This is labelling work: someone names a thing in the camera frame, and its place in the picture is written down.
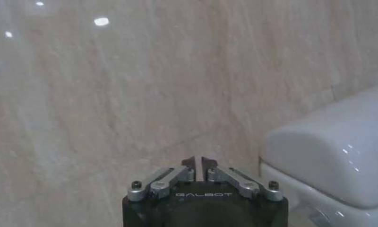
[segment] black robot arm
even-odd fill
[[[288,200],[277,182],[267,187],[235,168],[195,157],[135,181],[123,200],[124,227],[288,227]]]

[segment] wall tile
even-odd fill
[[[376,84],[378,0],[0,0],[0,226],[118,226],[135,178],[256,173],[271,129]]]

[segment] toilet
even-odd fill
[[[316,226],[378,227],[378,86],[268,133],[260,167]]]

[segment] beige marble tile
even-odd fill
[[[378,0],[0,0],[0,226],[116,226],[131,177],[257,171],[268,130],[377,83]]]
[[[378,84],[378,72],[364,77],[355,77],[351,80],[332,87],[335,100],[341,100],[357,92]]]
[[[147,160],[106,171],[0,210],[0,227],[119,227],[128,184],[152,171]]]

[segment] toilet tank lid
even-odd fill
[[[273,130],[261,157],[344,203],[378,206],[378,86]]]

